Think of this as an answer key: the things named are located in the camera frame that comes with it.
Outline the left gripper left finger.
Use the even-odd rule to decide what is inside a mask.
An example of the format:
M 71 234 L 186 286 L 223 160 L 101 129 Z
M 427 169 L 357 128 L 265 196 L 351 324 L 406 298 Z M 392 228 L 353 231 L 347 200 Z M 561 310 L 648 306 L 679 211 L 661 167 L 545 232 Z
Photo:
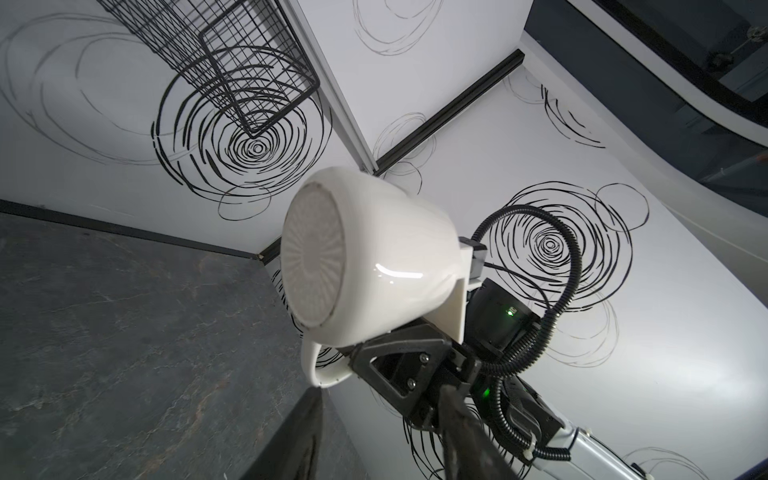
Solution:
M 241 479 L 315 479 L 322 427 L 321 389 L 310 387 Z

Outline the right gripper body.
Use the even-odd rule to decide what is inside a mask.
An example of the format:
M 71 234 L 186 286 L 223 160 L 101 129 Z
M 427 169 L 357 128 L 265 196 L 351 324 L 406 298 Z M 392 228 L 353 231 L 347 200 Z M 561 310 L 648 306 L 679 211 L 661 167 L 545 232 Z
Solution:
M 492 378 L 480 367 L 500 361 L 540 323 L 523 302 L 487 278 L 469 295 L 462 343 L 419 318 L 353 347 L 349 365 L 416 430 L 437 431 L 444 385 L 471 398 L 481 419 L 490 424 Z

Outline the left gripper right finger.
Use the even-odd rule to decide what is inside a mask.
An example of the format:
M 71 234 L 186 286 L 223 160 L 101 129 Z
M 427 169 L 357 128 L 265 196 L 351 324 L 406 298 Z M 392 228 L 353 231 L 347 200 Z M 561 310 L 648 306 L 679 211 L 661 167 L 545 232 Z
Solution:
M 519 479 L 453 386 L 440 389 L 438 420 L 446 479 Z

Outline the large white mug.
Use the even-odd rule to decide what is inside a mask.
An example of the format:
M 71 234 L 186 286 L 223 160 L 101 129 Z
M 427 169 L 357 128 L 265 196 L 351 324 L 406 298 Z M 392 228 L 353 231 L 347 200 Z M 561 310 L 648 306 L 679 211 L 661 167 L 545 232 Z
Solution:
M 345 167 L 311 175 L 289 206 L 280 251 L 309 383 L 329 388 L 352 373 L 346 361 L 318 368 L 321 348 L 361 344 L 440 306 L 460 275 L 458 238 L 440 208 L 380 178 Z

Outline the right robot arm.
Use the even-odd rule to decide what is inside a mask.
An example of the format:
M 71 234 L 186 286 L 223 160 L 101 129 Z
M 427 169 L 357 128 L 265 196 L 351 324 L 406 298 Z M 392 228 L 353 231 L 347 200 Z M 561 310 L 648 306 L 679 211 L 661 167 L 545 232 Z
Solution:
M 557 479 L 642 479 L 645 472 L 568 423 L 521 379 L 544 353 L 580 283 L 572 271 L 542 316 L 492 280 L 457 306 L 465 335 L 453 339 L 423 312 L 367 302 L 341 325 L 338 344 L 354 373 L 429 435 L 441 453 L 436 479 L 511 479 L 512 463 Z

